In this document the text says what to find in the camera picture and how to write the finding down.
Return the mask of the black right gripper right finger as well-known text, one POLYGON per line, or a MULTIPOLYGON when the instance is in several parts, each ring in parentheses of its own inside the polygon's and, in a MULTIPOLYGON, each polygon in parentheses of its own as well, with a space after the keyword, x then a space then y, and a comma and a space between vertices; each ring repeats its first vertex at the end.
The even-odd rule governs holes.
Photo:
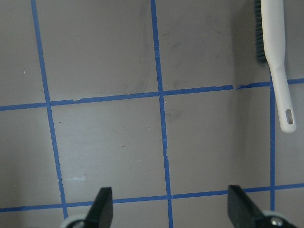
POLYGON ((238 185, 228 186, 228 217, 235 228, 266 228, 268 218, 238 185))

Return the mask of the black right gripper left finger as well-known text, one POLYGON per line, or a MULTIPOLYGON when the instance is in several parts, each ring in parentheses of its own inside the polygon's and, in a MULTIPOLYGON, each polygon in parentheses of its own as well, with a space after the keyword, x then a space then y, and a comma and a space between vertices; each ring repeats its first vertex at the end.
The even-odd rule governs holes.
POLYGON ((86 218, 85 228, 109 228, 113 219, 113 196, 111 187, 99 190, 86 218))

